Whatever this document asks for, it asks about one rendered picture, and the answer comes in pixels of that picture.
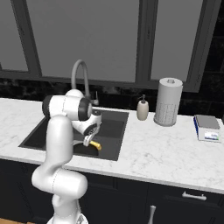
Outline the white paper towel roll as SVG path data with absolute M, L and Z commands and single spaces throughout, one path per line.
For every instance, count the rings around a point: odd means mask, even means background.
M 175 78 L 163 78 L 158 83 L 156 113 L 154 122 L 171 127 L 177 121 L 183 82 Z

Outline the dark drawer front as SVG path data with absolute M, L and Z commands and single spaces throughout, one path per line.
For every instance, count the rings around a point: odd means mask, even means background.
M 206 196 L 206 201 L 183 198 L 183 192 L 187 192 L 192 195 L 204 194 Z M 149 183 L 146 210 L 148 210 L 151 205 L 155 206 L 157 203 L 161 203 L 162 201 L 172 202 L 178 206 L 192 206 L 224 211 L 224 194 L 194 190 L 186 187 Z

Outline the beige soap dispenser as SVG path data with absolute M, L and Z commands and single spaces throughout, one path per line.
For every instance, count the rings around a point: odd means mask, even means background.
M 149 113 L 149 103 L 145 100 L 145 95 L 143 94 L 139 98 L 139 102 L 136 107 L 136 116 L 140 121 L 145 121 Z

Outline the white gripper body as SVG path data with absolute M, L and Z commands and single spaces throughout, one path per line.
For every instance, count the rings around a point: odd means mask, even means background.
M 84 140 L 83 140 L 83 145 L 84 146 L 89 146 L 90 142 L 92 141 L 92 139 L 94 138 L 95 133 L 92 133 L 89 136 L 85 136 Z

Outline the grey gooseneck tap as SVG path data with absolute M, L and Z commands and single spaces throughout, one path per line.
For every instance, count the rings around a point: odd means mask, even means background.
M 83 71 L 83 78 L 84 78 L 84 86 L 85 86 L 85 96 L 93 103 L 95 106 L 99 106 L 99 99 L 98 99 L 98 93 L 96 91 L 96 97 L 94 99 L 91 98 L 90 91 L 89 91 L 89 84 L 88 84 L 88 68 L 84 60 L 78 59 L 72 69 L 72 75 L 71 75 L 71 87 L 72 89 L 76 89 L 76 76 L 78 73 L 79 66 L 82 67 Z

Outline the dark sink basin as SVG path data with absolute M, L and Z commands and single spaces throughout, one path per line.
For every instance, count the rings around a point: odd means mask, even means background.
M 128 112 L 118 112 L 101 109 L 102 121 L 100 131 L 93 140 L 101 145 L 98 156 L 87 156 L 74 154 L 77 156 L 100 158 L 117 161 L 122 146 L 123 135 L 128 121 Z M 35 129 L 20 144 L 21 148 L 44 151 L 46 149 L 46 129 L 48 119 L 43 118 Z M 80 141 L 83 136 L 76 130 L 73 132 L 75 140 Z

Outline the dark cupboard door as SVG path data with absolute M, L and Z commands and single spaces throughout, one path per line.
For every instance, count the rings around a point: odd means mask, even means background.
M 147 183 L 86 172 L 83 175 L 88 187 L 80 207 L 89 224 L 145 224 Z
M 153 224 L 224 224 L 224 211 L 196 206 L 178 206 L 162 201 L 156 204 Z

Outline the white kitchen scale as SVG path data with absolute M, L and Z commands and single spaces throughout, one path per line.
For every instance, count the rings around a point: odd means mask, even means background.
M 199 141 L 221 142 L 221 127 L 215 116 L 195 115 L 193 122 Z

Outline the dark grey window frame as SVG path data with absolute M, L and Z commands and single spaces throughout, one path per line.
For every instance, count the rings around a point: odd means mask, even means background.
M 158 88 L 158 80 L 154 79 L 151 75 L 152 57 L 154 56 L 153 48 L 156 37 L 158 0 L 138 1 L 140 11 L 138 13 L 135 80 L 132 82 L 91 80 L 89 82 L 91 85 L 146 89 Z M 207 62 L 207 55 L 212 42 L 221 1 L 222 0 L 203 0 L 202 2 L 199 23 L 192 47 L 192 57 L 187 70 L 186 81 L 183 85 L 183 90 L 185 92 L 197 93 L 200 91 Z M 18 31 L 28 69 L 26 71 L 4 69 L 0 64 L 0 78 L 11 80 L 68 82 L 68 78 L 50 77 L 42 74 L 27 0 L 10 0 L 10 6 L 12 7 L 13 16 L 16 20 L 16 29 Z

